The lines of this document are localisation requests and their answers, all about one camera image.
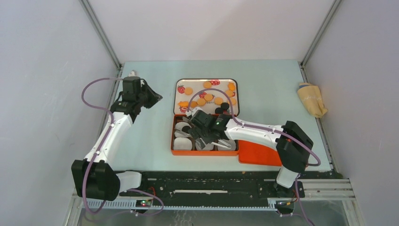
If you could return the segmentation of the strawberry print serving tray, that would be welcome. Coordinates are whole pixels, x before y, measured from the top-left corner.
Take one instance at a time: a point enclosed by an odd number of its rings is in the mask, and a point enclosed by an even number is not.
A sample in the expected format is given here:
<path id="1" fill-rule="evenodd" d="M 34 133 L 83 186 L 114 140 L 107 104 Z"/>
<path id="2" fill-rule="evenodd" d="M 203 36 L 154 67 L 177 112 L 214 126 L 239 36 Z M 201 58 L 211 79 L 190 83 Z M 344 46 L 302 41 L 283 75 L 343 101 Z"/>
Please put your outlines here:
<path id="1" fill-rule="evenodd" d="M 200 107 L 204 112 L 215 114 L 222 103 L 232 105 L 229 108 L 239 114 L 238 84 L 233 79 L 180 79 L 176 83 L 174 114 L 185 114 L 188 103 L 190 109 Z"/>

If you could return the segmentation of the orange cookie box with dividers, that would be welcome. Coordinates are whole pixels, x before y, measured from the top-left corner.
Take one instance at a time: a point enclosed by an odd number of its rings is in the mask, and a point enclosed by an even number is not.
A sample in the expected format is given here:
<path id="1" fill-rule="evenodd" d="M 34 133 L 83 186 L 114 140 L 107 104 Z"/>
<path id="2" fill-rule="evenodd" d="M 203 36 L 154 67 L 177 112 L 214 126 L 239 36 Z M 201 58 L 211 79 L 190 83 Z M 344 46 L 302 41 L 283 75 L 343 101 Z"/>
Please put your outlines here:
<path id="1" fill-rule="evenodd" d="M 170 150 L 176 156 L 237 156 L 239 143 L 236 140 L 224 140 L 221 147 L 215 143 L 201 146 L 194 138 L 183 133 L 182 129 L 190 126 L 183 120 L 184 115 L 177 114 L 173 118 Z"/>

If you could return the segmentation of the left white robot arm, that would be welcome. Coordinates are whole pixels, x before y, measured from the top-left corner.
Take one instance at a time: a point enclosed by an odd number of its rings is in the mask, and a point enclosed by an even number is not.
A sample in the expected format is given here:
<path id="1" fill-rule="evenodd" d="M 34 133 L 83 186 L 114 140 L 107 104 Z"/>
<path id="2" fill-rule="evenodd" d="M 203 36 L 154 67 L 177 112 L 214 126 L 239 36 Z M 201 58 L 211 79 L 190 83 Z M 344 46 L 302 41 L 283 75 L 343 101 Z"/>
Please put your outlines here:
<path id="1" fill-rule="evenodd" d="M 149 184 L 135 171 L 117 173 L 113 170 L 116 152 L 142 108 L 150 109 L 162 96 L 147 81 L 130 76 L 121 79 L 122 91 L 109 107 L 105 127 L 94 147 L 82 160 L 72 164 L 72 176 L 79 197 L 114 201 L 121 192 L 131 189 L 137 196 L 147 194 Z"/>

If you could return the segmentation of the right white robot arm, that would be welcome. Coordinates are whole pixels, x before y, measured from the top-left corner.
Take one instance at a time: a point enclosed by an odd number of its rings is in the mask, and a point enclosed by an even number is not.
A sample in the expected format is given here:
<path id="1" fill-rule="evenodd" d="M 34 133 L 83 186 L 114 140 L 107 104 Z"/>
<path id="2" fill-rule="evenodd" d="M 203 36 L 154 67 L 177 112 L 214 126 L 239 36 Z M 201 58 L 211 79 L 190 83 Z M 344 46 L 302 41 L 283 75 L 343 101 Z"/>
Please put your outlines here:
<path id="1" fill-rule="evenodd" d="M 308 161 L 313 141 L 293 121 L 287 121 L 282 126 L 263 125 L 243 121 L 233 115 L 211 115 L 200 108 L 188 112 L 183 121 L 189 124 L 183 133 L 193 138 L 201 148 L 208 144 L 230 148 L 228 141 L 234 140 L 247 141 L 276 151 L 282 165 L 273 189 L 280 197 L 292 192 L 295 180 L 310 165 Z"/>

